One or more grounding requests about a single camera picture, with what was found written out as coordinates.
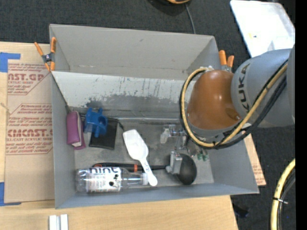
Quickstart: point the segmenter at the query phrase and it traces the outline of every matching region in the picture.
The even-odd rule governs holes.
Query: white spatula
[[[148,174],[148,182],[151,186],[156,186],[158,180],[153,174],[146,158],[148,155],[148,147],[143,141],[137,130],[131,129],[123,133],[124,141],[130,157],[140,161],[144,171]]]

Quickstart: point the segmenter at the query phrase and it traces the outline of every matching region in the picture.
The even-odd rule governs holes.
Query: white paper
[[[251,57],[293,47],[295,28],[281,4],[231,0],[230,6]]]

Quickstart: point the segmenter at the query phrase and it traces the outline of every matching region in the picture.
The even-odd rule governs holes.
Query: white object
[[[68,230],[68,215],[49,216],[48,230]]]
[[[148,182],[151,186],[156,186],[158,180],[153,174],[146,158],[148,147],[136,129],[131,129],[123,133],[124,141],[130,157],[140,161],[145,173],[148,174]]]
[[[295,28],[281,4],[231,0],[230,6],[251,57],[293,47]]]

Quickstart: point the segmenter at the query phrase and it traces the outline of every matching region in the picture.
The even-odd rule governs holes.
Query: black cable
[[[193,33],[194,33],[194,34],[196,34],[196,30],[195,30],[194,22],[193,22],[193,19],[192,19],[191,13],[190,13],[190,11],[189,11],[189,7],[188,7],[188,5],[187,5],[186,3],[185,3],[184,5],[185,5],[185,7],[186,7],[186,10],[187,10],[187,13],[188,13],[188,16],[189,16],[189,19],[190,19],[191,25],[192,25]]]
[[[190,14],[189,7],[188,7],[188,5],[186,3],[184,5],[186,6],[186,10],[187,10],[188,16],[190,18],[190,22],[191,22],[191,25],[192,25],[192,28],[193,28],[193,33],[196,34],[195,27],[194,27],[194,22],[193,22],[191,14]]]

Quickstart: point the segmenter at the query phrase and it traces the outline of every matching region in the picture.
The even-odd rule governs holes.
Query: orange handle
[[[220,57],[220,62],[221,62],[221,65],[224,66],[227,64],[227,61],[226,61],[226,53],[224,50],[220,50],[219,51],[219,57]]]
[[[48,71],[50,71],[50,67],[47,63],[45,63],[45,67],[48,69]]]
[[[227,60],[227,66],[232,67],[234,64],[234,56],[229,56]]]
[[[53,37],[52,39],[51,39],[51,45],[50,45],[50,51],[52,52],[52,53],[55,53],[56,52],[56,49],[57,49],[57,40],[56,40],[56,38],[55,37]]]
[[[34,45],[36,46],[39,55],[40,55],[40,56],[43,56],[44,53],[43,53],[42,49],[40,48],[40,46],[38,45],[38,43],[35,42]]]

